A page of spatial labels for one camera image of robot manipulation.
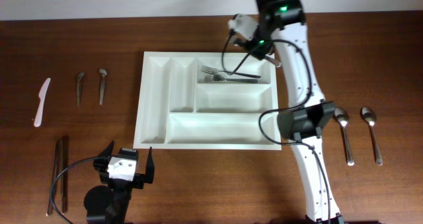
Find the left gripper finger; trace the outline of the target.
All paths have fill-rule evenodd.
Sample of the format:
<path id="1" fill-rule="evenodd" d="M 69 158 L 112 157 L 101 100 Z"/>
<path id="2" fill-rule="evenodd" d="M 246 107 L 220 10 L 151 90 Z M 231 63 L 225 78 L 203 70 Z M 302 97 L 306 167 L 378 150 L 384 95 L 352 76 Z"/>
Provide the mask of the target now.
<path id="1" fill-rule="evenodd" d="M 100 152 L 100 154 L 98 155 L 98 157 L 109 157 L 111 156 L 112 152 L 113 152 L 113 148 L 114 148 L 114 141 L 112 140 L 109 145 Z"/>
<path id="2" fill-rule="evenodd" d="M 153 162 L 152 147 L 149 148 L 147 162 L 145 166 L 144 183 L 152 184 L 155 176 L 155 165 Z"/>

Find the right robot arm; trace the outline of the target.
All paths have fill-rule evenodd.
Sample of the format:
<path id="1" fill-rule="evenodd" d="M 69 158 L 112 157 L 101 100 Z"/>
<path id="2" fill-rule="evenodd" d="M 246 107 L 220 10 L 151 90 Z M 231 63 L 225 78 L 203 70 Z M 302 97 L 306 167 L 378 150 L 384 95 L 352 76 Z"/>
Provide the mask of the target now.
<path id="1" fill-rule="evenodd" d="M 275 115 L 284 141 L 291 147 L 306 197 L 308 223 L 343 223 L 332 195 L 323 157 L 323 128 L 334 115 L 319 87 L 308 46 L 307 21 L 300 0 L 256 0 L 258 20 L 237 15 L 229 28 L 245 38 L 240 45 L 262 60 L 277 54 L 288 91 L 288 107 L 262 113 Z"/>

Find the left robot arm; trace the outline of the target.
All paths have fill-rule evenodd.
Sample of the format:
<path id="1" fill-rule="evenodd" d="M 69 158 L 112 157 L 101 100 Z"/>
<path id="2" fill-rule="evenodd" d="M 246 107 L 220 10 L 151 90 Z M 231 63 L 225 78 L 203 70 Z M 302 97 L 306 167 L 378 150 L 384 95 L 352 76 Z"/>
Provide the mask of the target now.
<path id="1" fill-rule="evenodd" d="M 142 190 L 153 183 L 155 165 L 152 149 L 149 149 L 145 172 L 137 173 L 139 151 L 121 148 L 113 155 L 114 142 L 97 155 L 93 166 L 99 173 L 101 185 L 91 188 L 85 195 L 84 207 L 87 223 L 124 223 L 132 190 Z"/>

